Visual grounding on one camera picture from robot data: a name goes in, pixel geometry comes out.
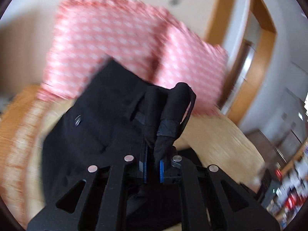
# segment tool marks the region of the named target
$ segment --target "bed sheet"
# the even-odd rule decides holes
[[[32,86],[19,94],[0,123],[0,140],[4,143],[0,152],[6,153],[5,165],[0,165],[0,194],[23,227],[44,207],[40,175],[43,140],[74,104],[73,100],[43,102],[35,99],[37,89],[38,86]],[[13,119],[15,125],[10,128],[10,135],[5,135],[11,122],[8,119]],[[217,164],[235,181],[245,184],[264,165],[255,146],[223,115],[192,116],[174,145],[179,150],[191,146],[204,166]],[[181,230],[181,226],[169,230]]]

